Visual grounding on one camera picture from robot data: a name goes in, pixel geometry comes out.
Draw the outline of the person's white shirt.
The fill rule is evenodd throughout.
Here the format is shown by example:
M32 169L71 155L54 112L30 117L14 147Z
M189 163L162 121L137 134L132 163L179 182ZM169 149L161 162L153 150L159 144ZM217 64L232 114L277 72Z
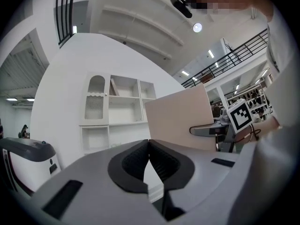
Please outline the person's white shirt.
M300 51L285 19L274 8L268 22L267 60L273 82L266 90L275 118L284 127L300 124Z

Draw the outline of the black balcony railing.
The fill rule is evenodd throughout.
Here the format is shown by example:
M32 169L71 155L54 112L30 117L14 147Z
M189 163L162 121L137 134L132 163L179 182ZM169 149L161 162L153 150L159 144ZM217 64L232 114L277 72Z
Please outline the black balcony railing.
M55 0L54 15L59 48L61 48L73 35L73 3L74 0Z

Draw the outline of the long black mezzanine railing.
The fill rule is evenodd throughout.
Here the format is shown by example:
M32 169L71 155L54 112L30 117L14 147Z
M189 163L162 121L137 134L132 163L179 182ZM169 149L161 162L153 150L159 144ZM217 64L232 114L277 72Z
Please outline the long black mezzanine railing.
M264 29L237 48L230 49L229 53L218 59L215 64L209 65L195 74L192 78L184 81L181 85L186 89L197 86L200 83L207 83L253 57L258 52L265 49L267 47L267 43L268 32L267 29Z

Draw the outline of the white shelf cabinet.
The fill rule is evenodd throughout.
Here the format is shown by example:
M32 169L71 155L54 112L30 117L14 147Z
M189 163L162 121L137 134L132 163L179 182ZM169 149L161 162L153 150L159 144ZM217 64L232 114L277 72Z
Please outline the white shelf cabinet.
M113 78L119 96L110 95ZM79 113L81 146L85 155L150 136L145 103L155 100L154 84L136 78L88 72Z

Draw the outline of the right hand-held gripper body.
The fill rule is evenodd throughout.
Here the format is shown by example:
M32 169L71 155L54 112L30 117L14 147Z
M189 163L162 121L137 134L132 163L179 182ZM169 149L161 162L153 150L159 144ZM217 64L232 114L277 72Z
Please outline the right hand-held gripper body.
M216 118L217 124L221 126L216 139L218 151L232 152L236 135L253 121L245 99L239 99L227 109L221 109L220 117Z

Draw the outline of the display rack with dark items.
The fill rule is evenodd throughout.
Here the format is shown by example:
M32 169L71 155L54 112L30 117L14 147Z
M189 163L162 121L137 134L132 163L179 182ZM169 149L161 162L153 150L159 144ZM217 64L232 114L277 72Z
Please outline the display rack with dark items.
M233 104L234 101L239 99L244 99L253 115L258 114L259 110L262 108L263 119L266 119L273 112L272 105L267 99L263 87L259 84L228 93L225 95L225 98L228 105Z

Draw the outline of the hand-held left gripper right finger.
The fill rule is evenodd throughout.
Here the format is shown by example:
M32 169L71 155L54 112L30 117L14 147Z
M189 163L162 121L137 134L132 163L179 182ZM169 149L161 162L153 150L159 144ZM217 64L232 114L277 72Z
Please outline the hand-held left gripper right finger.
M229 222L245 185L255 145L240 154L149 140L150 162L164 184L168 222Z

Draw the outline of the white and grey machine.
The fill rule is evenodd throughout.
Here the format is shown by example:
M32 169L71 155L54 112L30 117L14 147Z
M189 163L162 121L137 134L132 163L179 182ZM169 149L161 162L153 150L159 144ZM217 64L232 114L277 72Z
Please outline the white and grey machine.
M54 147L25 138L0 140L0 181L26 198L61 171Z

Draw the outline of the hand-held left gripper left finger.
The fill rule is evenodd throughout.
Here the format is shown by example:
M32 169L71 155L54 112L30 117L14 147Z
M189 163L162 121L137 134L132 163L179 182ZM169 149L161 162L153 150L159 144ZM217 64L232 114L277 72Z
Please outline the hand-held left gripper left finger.
M143 182L148 140L88 154L43 184L35 207L66 225L162 225Z

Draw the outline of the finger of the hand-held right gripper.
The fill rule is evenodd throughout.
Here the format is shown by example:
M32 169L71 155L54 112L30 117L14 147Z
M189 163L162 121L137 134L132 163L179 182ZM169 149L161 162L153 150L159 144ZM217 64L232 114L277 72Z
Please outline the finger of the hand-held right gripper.
M220 134L222 126L220 124L211 124L204 126L191 127L190 134L201 137L215 137Z

